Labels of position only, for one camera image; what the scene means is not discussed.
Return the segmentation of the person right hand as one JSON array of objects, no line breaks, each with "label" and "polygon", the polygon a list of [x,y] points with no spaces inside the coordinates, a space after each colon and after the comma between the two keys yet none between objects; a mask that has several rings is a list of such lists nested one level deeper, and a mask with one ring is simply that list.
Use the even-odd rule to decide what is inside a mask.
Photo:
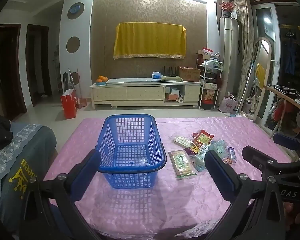
[{"label": "person right hand", "polygon": [[289,231],[294,224],[300,224],[300,205],[283,202],[283,210],[285,215],[285,228]]}]

